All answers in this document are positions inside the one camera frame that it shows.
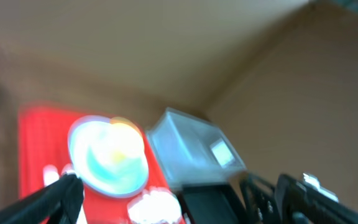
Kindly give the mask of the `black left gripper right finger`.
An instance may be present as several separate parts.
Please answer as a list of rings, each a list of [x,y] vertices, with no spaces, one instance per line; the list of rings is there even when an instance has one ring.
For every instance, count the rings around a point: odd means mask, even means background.
[[[287,174],[279,176],[275,201],[282,223],[358,224],[358,213]]]

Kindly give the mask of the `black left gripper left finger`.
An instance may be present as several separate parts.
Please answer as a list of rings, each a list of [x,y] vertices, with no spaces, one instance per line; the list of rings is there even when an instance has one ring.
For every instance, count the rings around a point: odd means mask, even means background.
[[[53,184],[0,210],[0,224],[69,223],[63,211],[63,198],[68,190],[68,177],[61,177]]]

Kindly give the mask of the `yellow plastic cup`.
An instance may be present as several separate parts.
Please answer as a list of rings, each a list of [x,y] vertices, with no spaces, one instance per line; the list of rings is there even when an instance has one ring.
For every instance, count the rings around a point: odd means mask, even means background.
[[[144,153],[143,137],[135,124],[129,120],[115,117],[111,119],[111,156],[114,162],[137,159]]]

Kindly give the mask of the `white napkin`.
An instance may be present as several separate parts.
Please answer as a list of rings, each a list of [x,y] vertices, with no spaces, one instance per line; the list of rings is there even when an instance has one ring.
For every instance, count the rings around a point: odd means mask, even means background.
[[[182,221],[177,197],[163,187],[151,187],[129,202],[127,212],[131,223],[177,224]]]

